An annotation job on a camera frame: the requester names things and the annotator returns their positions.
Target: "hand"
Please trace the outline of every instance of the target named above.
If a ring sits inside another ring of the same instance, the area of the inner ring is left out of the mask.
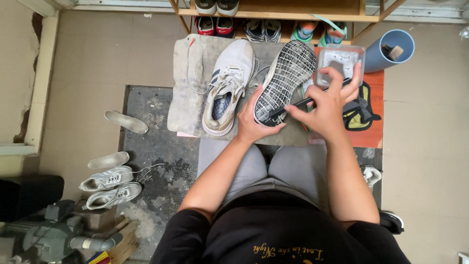
[[[334,68],[320,69],[321,74],[329,74],[331,86],[324,92],[320,88],[311,85],[305,93],[305,97],[314,99],[317,107],[306,113],[293,105],[285,106],[285,110],[292,117],[301,121],[310,129],[320,133],[325,140],[331,141],[338,136],[345,135],[342,119],[342,109],[348,102],[358,96],[358,84],[360,82],[361,63],[354,66],[352,81],[342,88],[344,77]]]
[[[277,134],[287,125],[286,123],[281,123],[275,127],[265,127],[254,121],[254,105],[261,93],[262,85],[259,85],[238,113],[238,134],[235,138],[245,143],[252,144],[265,136]]]

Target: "black and white sneaker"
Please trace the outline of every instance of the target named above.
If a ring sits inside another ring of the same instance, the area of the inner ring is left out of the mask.
[[[313,76],[316,55],[299,40],[288,42],[272,62],[254,106],[254,120],[264,126],[280,124],[287,113],[272,119],[271,111],[290,104],[293,91]]]
[[[217,12],[215,0],[196,0],[196,10],[199,14],[213,15]]]
[[[265,39],[264,20],[258,18],[246,19],[244,33],[251,42],[262,42]]]
[[[220,15],[235,16],[238,6],[239,0],[217,0],[217,11]]]
[[[282,35],[282,24],[278,19],[265,19],[265,40],[268,42],[280,42]]]
[[[404,221],[391,212],[379,211],[379,224],[394,235],[404,232]]]

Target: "person's left hand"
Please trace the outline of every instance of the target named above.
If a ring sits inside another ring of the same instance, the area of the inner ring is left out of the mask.
[[[262,84],[260,84],[238,113],[238,134],[236,138],[245,143],[252,144],[265,136],[277,134],[287,125],[286,123],[281,123],[278,126],[266,127],[254,121],[254,105],[262,90]]]

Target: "gray pipe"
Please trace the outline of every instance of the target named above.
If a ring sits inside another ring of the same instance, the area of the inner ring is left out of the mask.
[[[121,233],[115,233],[107,240],[77,236],[70,240],[70,248],[89,248],[94,251],[107,251],[122,241]]]

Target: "person's right hand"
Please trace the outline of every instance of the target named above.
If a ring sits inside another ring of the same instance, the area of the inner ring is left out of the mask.
[[[320,88],[311,85],[305,93],[305,98],[311,97],[316,103],[316,108],[306,113],[293,105],[285,106],[285,110],[298,121],[301,121],[310,129],[321,134],[325,140],[331,141],[345,134],[342,120],[344,105],[353,101],[358,96],[358,84],[360,83],[361,63],[356,63],[352,81],[342,88],[344,77],[334,68],[320,69],[321,74],[329,74],[331,86],[324,92]]]

